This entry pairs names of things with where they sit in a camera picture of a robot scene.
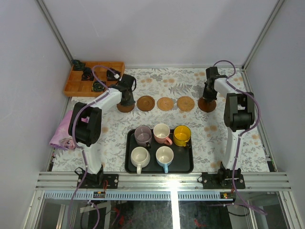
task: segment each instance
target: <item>pink cloth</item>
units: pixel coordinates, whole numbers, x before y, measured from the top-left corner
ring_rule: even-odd
[[[75,149],[75,144],[72,137],[68,134],[72,111],[68,111],[61,123],[59,124],[50,145],[57,149],[69,150]]]

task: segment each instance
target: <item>coffee cup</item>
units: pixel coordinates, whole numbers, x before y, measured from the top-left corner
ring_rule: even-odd
[[[168,166],[173,161],[173,150],[168,146],[162,146],[156,152],[157,162],[164,168],[164,173],[168,173]]]
[[[151,148],[153,135],[152,130],[149,127],[142,125],[136,128],[134,131],[134,138],[139,146],[146,147],[148,149]]]
[[[146,167],[151,160],[151,156],[144,147],[136,147],[131,154],[131,161],[137,167],[137,174],[141,174],[142,168]]]
[[[170,132],[171,130],[168,125],[162,123],[154,127],[153,136],[158,143],[164,143],[170,146],[171,144],[173,144],[172,140],[169,138]]]
[[[173,131],[173,142],[177,146],[191,147],[191,130],[185,125],[177,126]]]

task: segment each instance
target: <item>cup rim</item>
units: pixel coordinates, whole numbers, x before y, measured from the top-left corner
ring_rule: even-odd
[[[134,151],[135,149],[137,149],[137,148],[143,148],[143,149],[145,149],[145,148],[142,147],[142,146],[138,146],[138,147],[136,147],[136,148],[134,148],[134,149],[132,150],[132,153],[133,153],[133,151]],[[145,158],[143,161],[145,161],[145,160],[147,159],[148,154],[149,154],[149,152],[148,152],[147,149],[145,149],[145,152],[146,152],[146,158]],[[141,163],[141,162],[143,162],[143,161],[137,161],[137,160],[135,160],[134,158],[133,158],[133,160],[134,160],[136,163]]]
[[[189,137],[187,140],[180,140],[180,139],[178,139],[178,138],[175,136],[175,130],[176,130],[176,128],[178,128],[178,127],[180,127],[180,126],[185,126],[186,128],[188,128],[188,129],[190,130],[191,135],[190,135],[190,137]],[[188,141],[191,139],[192,131],[191,131],[191,129],[190,129],[188,126],[186,126],[186,125],[178,125],[178,126],[176,126],[176,128],[173,130],[173,137],[176,138],[178,141],[181,141],[181,142],[188,142]]]
[[[161,125],[161,124],[162,124],[162,125],[166,125],[166,126],[168,127],[168,130],[169,130],[168,136],[169,136],[170,133],[171,133],[170,127],[169,127],[167,124],[165,124],[165,123],[159,123],[159,124],[157,124],[157,125]],[[156,134],[154,133],[154,129],[157,127],[157,125],[155,125],[154,128],[153,128],[153,130],[152,130],[154,136],[156,136]]]
[[[138,126],[138,127],[134,130],[134,132],[135,132],[139,127],[141,127],[141,126],[145,126],[145,127],[147,127],[148,129],[150,129],[151,135],[149,136],[148,140],[145,140],[145,141],[141,141],[141,140],[137,139],[136,136],[134,136],[134,138],[135,138],[137,141],[139,141],[139,142],[149,142],[149,139],[153,136],[151,128],[149,128],[149,127],[146,126],[146,125],[140,125],[140,126]]]
[[[170,147],[168,147],[168,146],[162,146],[162,147],[159,147],[159,148],[157,149],[157,151],[156,151],[156,159],[157,159],[157,161],[159,161],[159,159],[158,159],[158,157],[157,157],[157,153],[158,153],[158,150],[161,149],[161,148],[169,148],[169,149],[171,150],[172,155],[173,155],[171,161],[173,161],[174,153],[173,153],[173,150],[172,150]],[[159,162],[166,165],[166,164],[170,163],[171,161],[169,161],[169,162],[167,162],[167,163],[163,163],[163,162],[161,162],[161,161],[159,161]]]

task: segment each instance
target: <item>purple mug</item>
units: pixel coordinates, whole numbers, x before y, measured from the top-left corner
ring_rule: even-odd
[[[139,146],[143,146],[148,149],[151,148],[153,135],[149,127],[142,125],[136,128],[134,132],[134,138]]]

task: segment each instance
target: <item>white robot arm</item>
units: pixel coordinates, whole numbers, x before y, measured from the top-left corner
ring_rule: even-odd
[[[94,105],[91,105],[91,107],[97,107],[101,109],[103,113],[105,113],[111,107],[115,106],[116,104],[119,104],[121,102],[121,99],[122,92],[114,88],[109,88],[109,94],[105,98],[101,99],[99,102],[95,103]],[[97,174],[100,171],[102,164],[102,158],[100,154],[101,149],[99,147],[99,144],[92,144],[91,146],[86,146],[84,143],[79,142],[78,145],[84,148],[88,163],[88,172],[91,174]]]
[[[95,144],[101,135],[102,112],[107,112],[112,106],[120,104],[122,107],[134,107],[132,86],[136,87],[135,78],[124,74],[122,79],[110,86],[109,90],[88,104],[75,104],[69,125],[69,134],[72,135],[72,126],[75,126],[75,140],[82,146],[86,155],[88,172],[97,174],[102,169],[102,158],[99,144]]]
[[[214,82],[215,91],[219,92],[224,98],[226,98],[227,94],[229,93],[236,93],[236,91],[233,90],[233,88],[230,87],[225,81],[226,78],[218,78]],[[228,127],[228,140],[223,159],[223,166],[225,169],[233,170],[238,137],[243,131],[244,130],[236,130],[234,132],[230,127]],[[243,139],[244,136],[241,137],[241,146],[243,145]],[[241,157],[238,157],[237,159],[237,164],[235,169],[240,168],[240,158]]]
[[[234,161],[236,157],[238,139],[240,138],[240,146],[243,145],[243,135],[240,134],[249,129],[254,123],[254,102],[248,99],[247,95],[238,93],[229,86],[226,82],[226,75],[220,75],[217,67],[210,67],[206,70],[207,81],[201,98],[203,111],[210,112],[216,107],[216,97],[219,92],[226,98],[224,109],[224,123],[228,127],[228,140],[225,155],[218,170],[218,180],[227,183],[232,177],[232,173],[236,179],[241,177],[240,161],[241,157],[237,158],[236,166]]]

